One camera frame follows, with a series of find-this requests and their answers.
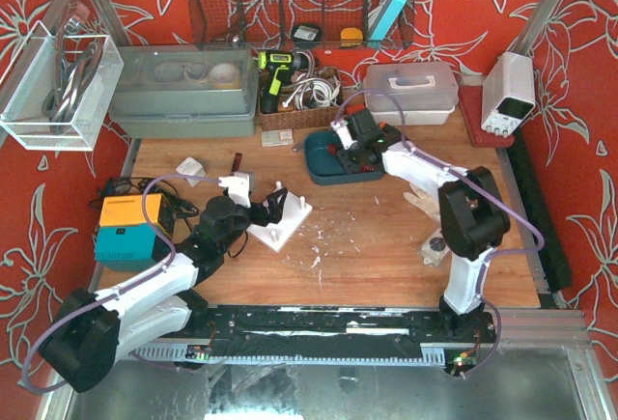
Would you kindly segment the white timer switch box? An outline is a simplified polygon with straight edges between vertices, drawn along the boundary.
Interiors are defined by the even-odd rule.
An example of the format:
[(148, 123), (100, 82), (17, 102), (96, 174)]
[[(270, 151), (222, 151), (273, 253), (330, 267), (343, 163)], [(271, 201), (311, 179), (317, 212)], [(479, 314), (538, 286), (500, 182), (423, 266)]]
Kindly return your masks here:
[(431, 267), (440, 266), (449, 253), (450, 249), (440, 229), (430, 234), (419, 248), (423, 264)]

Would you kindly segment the dark green plastic tray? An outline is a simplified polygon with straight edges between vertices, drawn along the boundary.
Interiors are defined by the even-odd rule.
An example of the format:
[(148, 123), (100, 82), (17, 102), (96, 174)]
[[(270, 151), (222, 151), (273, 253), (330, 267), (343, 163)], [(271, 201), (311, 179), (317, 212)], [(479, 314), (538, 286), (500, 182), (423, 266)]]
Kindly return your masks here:
[(307, 172), (313, 183), (320, 186), (373, 182), (380, 180), (381, 171), (348, 174), (335, 155), (328, 152), (330, 144), (338, 139), (331, 130), (318, 130), (308, 134), (303, 142)]

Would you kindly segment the woven brown basket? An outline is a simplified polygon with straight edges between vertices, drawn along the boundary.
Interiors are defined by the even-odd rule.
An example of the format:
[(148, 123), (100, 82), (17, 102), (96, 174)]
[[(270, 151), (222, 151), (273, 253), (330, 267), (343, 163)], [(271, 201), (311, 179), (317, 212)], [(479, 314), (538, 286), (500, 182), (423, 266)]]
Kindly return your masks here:
[(343, 102), (343, 83), (335, 67), (324, 67), (311, 76), (295, 72), (292, 84), (284, 86), (276, 113), (257, 108), (262, 130), (324, 127), (335, 118)]

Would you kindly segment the white clear lidded case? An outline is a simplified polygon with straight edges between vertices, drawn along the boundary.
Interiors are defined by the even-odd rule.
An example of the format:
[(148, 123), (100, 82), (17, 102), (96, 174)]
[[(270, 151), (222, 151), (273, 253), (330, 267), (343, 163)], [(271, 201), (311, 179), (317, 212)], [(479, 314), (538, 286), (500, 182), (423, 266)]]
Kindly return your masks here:
[(459, 103), (459, 85), (445, 62), (372, 65), (363, 88), (397, 100), (407, 126), (443, 125)]

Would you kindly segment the small white cube block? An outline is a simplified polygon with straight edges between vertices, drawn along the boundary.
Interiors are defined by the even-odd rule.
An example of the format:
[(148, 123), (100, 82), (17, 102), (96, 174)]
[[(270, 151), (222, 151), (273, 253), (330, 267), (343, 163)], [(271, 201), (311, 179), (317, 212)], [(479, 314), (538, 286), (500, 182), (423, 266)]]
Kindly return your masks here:
[(206, 176), (203, 164), (191, 156), (188, 156), (176, 167), (176, 172), (180, 175), (189, 176), (186, 181), (191, 187), (195, 187)]

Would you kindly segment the red flat case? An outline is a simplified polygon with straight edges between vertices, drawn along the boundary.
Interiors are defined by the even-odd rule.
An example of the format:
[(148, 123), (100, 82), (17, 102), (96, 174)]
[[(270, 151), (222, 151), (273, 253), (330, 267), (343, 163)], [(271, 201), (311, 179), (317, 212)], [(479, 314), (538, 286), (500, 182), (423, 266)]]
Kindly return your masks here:
[(473, 147), (506, 149), (515, 143), (514, 135), (508, 137), (496, 136), (481, 129), (481, 86), (461, 85), (459, 87), (459, 106)]

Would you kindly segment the yellow tape measure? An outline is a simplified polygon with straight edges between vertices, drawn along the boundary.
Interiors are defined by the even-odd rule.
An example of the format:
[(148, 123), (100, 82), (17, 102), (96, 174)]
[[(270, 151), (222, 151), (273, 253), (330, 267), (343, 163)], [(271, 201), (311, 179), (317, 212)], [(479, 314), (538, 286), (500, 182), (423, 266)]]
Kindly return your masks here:
[(346, 27), (340, 31), (340, 46), (342, 48), (356, 48), (363, 44), (363, 31), (356, 27)]

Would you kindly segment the black round tape measure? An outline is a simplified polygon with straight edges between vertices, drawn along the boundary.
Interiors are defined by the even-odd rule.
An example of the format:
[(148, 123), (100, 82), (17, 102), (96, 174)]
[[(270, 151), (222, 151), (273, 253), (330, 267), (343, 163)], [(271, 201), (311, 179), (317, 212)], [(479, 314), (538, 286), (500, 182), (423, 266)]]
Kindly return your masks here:
[(294, 26), (291, 40), (295, 47), (312, 49), (318, 46), (323, 36), (322, 28), (313, 23), (299, 23)]

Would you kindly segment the grey plastic storage box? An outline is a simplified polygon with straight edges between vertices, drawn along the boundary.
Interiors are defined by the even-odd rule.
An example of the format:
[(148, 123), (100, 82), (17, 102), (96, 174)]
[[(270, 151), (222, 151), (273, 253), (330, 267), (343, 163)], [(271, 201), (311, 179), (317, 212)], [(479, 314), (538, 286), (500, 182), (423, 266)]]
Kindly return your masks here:
[(123, 46), (109, 108), (132, 138), (244, 137), (255, 132), (259, 71), (247, 48)]

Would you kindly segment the white power supply unit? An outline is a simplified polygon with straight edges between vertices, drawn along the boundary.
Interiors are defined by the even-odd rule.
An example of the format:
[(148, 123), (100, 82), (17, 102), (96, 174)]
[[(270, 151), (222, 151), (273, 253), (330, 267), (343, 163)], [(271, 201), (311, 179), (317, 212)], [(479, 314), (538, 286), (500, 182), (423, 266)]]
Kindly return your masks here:
[(534, 107), (532, 59), (504, 52), (483, 82), (481, 129), (506, 138), (513, 134)]

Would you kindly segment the blue white book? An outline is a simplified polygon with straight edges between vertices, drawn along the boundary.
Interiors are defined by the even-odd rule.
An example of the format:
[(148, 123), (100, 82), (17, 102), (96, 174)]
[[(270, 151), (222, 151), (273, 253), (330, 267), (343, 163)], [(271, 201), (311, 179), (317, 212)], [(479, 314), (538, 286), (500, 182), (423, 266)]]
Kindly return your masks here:
[(368, 15), (367, 44), (378, 48), (408, 0), (382, 0)]

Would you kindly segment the clear acrylic side bin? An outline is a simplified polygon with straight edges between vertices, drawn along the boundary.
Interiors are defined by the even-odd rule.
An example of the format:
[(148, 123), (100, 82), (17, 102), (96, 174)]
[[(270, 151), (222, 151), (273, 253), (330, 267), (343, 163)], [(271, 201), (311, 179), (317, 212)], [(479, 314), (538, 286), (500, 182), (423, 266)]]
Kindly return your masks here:
[(29, 151), (91, 152), (124, 61), (107, 34), (61, 40), (37, 22), (10, 62), (1, 128)]

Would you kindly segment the white peg base plate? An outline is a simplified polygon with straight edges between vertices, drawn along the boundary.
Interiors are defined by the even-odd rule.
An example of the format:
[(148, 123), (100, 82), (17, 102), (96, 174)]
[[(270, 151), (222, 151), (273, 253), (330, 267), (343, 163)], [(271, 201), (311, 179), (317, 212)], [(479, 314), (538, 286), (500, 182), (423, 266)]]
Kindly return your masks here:
[(288, 192), (283, 203), (281, 220), (278, 223), (269, 223), (265, 227), (252, 225), (248, 233), (279, 253), (312, 210), (313, 206), (306, 202), (304, 196), (298, 197)]

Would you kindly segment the green black cordless drill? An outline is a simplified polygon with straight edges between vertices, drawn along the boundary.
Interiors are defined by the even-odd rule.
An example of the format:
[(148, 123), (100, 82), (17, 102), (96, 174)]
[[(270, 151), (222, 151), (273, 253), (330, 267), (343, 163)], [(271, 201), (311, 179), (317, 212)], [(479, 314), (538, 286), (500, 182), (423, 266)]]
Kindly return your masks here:
[(309, 59), (300, 52), (283, 52), (279, 50), (260, 51), (258, 67), (268, 73), (268, 81), (261, 92), (261, 112), (276, 113), (284, 85), (291, 83), (292, 76), (298, 70), (307, 70)]

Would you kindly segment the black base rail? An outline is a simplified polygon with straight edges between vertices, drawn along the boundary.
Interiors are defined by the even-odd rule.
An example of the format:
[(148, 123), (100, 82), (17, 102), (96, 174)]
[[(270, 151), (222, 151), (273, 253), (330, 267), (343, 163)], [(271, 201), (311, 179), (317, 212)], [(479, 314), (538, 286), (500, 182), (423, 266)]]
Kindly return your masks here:
[(475, 350), (496, 332), (488, 312), (456, 322), (437, 310), (220, 305), (166, 336), (203, 340), (214, 356), (405, 359), (424, 348)]

